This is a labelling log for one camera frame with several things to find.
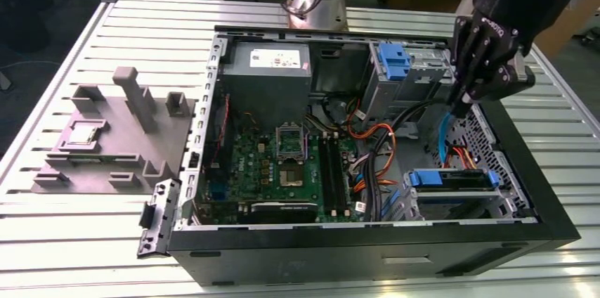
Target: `blue cable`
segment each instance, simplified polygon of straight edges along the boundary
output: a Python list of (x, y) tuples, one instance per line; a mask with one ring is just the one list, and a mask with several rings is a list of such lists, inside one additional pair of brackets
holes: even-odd
[(445, 163), (445, 161), (447, 160), (447, 144), (446, 144), (446, 139), (447, 139), (447, 130), (449, 130), (449, 122), (451, 120), (453, 114), (451, 112), (449, 112), (445, 116), (445, 118), (442, 119), (441, 122), (441, 133), (438, 135), (438, 151), (441, 152), (441, 161), (442, 163)]

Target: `small label sticker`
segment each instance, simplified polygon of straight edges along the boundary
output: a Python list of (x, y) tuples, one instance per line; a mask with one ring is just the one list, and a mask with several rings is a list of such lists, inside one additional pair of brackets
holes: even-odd
[(367, 211), (367, 204), (363, 203), (363, 202), (357, 202), (355, 211), (366, 212)]
[(255, 49), (251, 52), (251, 67), (301, 68), (301, 51)]
[(367, 117), (367, 114), (363, 113), (363, 111), (361, 111), (361, 110), (357, 110), (355, 115), (361, 120), (365, 120)]

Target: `gray power supply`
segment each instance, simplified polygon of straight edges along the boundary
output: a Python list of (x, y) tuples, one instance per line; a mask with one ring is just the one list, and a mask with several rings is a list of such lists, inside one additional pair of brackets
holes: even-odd
[(238, 43), (221, 76), (233, 109), (250, 112), (262, 131), (302, 123), (313, 78), (307, 44)]

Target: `power supply label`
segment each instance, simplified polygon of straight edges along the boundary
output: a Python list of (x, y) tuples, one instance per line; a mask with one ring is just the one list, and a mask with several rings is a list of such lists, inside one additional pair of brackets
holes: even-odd
[(301, 51), (255, 49), (251, 52), (251, 67), (301, 68)]

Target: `aluminum extrusion table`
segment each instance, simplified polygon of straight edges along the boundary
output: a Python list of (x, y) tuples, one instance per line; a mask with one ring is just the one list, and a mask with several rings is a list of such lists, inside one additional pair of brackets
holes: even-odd
[[(350, 29), (450, 36), (454, 15), (349, 9)], [(193, 0), (103, 2), (30, 119), (0, 161), (0, 296), (129, 297), (598, 297), (600, 292), (600, 135), (546, 57), (527, 58), (538, 85), (503, 100), (583, 239), (527, 255), (469, 278), (305, 285), (201, 287), (174, 258), (137, 259), (138, 219), (147, 195), (49, 195), (33, 178), (75, 107), (78, 84), (113, 84), (118, 65), (135, 66), (153, 95), (199, 96), (214, 26), (286, 27), (277, 4)]]

